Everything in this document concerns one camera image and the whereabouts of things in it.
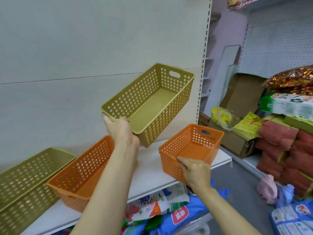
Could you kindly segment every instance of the orange basket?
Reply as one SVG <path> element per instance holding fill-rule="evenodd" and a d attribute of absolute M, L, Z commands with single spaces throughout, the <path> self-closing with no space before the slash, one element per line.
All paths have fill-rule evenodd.
<path fill-rule="evenodd" d="M 185 184 L 176 157 L 202 160 L 211 164 L 217 155 L 224 132 L 190 124 L 159 147 L 163 171 Z"/>
<path fill-rule="evenodd" d="M 66 206 L 83 212 L 113 149 L 111 136 L 105 136 L 52 177 L 47 185 L 55 190 Z"/>

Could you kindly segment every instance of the blue bottle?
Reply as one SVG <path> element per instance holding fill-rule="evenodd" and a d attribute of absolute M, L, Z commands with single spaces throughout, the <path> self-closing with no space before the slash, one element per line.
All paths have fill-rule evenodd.
<path fill-rule="evenodd" d="M 280 208 L 291 204 L 294 196 L 295 187 L 293 185 L 278 186 L 278 196 L 276 199 L 275 206 Z"/>

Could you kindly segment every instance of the floor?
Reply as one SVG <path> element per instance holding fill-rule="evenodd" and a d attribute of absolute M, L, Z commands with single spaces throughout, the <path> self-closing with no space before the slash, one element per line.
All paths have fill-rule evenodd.
<path fill-rule="evenodd" d="M 274 209 L 266 205 L 257 195 L 255 187 L 259 179 L 233 161 L 233 168 L 220 166 L 211 171 L 217 189 L 228 188 L 227 201 L 261 234 L 275 235 L 268 218 Z M 223 235 L 215 220 L 209 222 L 211 235 Z"/>

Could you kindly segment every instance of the plastic basket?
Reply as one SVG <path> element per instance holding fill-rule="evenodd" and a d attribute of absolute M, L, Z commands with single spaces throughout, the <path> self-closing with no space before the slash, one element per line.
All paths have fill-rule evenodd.
<path fill-rule="evenodd" d="M 194 74 L 155 64 L 102 106 L 112 121 L 120 117 L 149 147 L 189 100 Z"/>
<path fill-rule="evenodd" d="M 105 136 L 52 177 L 47 185 L 55 190 L 66 206 L 83 212 L 113 149 L 111 136 Z"/>
<path fill-rule="evenodd" d="M 20 234 L 59 197 L 46 182 L 75 155 L 48 148 L 0 174 L 0 234 Z"/>
<path fill-rule="evenodd" d="M 202 160 L 211 164 L 219 150 L 224 132 L 190 124 L 159 147 L 163 171 L 185 184 L 186 180 L 176 157 Z"/>

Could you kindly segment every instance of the olive green plastic basket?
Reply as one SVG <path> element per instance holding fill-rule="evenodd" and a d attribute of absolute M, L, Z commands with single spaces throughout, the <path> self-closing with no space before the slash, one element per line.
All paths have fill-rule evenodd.
<path fill-rule="evenodd" d="M 126 117 L 144 147 L 149 147 L 189 100 L 195 75 L 157 63 L 102 106 L 116 121 Z"/>
<path fill-rule="evenodd" d="M 18 235 L 59 197 L 46 182 L 75 159 L 64 150 L 48 148 L 0 174 L 0 234 Z"/>

